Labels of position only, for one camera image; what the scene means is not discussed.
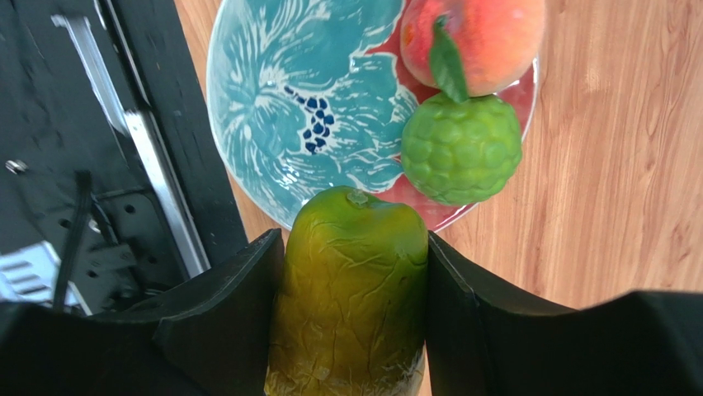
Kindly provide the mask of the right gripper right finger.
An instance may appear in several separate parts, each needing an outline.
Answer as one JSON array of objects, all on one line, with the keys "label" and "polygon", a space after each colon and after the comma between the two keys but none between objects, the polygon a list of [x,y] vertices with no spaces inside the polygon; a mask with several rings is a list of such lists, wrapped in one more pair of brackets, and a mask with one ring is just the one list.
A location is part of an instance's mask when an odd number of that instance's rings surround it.
[{"label": "right gripper right finger", "polygon": [[635,290],[576,310],[429,237],[435,395],[699,395],[702,297]]}]

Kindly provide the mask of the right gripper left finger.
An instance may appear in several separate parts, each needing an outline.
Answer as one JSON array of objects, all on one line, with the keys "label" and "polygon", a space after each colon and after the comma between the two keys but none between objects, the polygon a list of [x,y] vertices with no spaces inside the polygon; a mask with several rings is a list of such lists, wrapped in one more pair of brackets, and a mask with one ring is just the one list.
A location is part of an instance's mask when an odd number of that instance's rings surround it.
[{"label": "right gripper left finger", "polygon": [[271,229],[124,312],[1,306],[4,395],[260,395],[283,261]]}]

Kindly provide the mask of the fake papaya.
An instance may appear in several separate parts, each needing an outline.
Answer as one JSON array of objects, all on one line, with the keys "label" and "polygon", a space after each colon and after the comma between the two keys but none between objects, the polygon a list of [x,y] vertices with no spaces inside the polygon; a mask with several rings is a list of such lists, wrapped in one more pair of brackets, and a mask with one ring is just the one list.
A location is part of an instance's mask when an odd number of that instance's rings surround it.
[{"label": "fake papaya", "polygon": [[417,394],[427,267],[413,208],[349,186],[319,192],[286,245],[265,393]]}]

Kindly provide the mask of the green custard apple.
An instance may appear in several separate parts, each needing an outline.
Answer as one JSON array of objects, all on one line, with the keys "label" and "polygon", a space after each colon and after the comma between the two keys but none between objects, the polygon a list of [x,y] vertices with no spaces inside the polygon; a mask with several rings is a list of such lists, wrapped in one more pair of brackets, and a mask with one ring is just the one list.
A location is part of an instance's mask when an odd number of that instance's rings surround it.
[{"label": "green custard apple", "polygon": [[495,196],[521,160],[517,113],[495,95],[458,103],[436,94],[403,128],[404,175],[416,190],[442,205],[469,205]]}]

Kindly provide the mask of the fake peach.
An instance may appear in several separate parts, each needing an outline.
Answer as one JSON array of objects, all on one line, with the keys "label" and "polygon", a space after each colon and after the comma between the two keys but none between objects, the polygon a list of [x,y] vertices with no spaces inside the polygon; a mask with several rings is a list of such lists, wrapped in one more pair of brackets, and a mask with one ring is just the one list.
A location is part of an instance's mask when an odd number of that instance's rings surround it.
[{"label": "fake peach", "polygon": [[446,17],[468,91],[484,96],[522,77],[538,55],[547,19],[545,1],[410,1],[399,20],[399,57],[420,102],[439,92],[429,65],[433,29]]}]

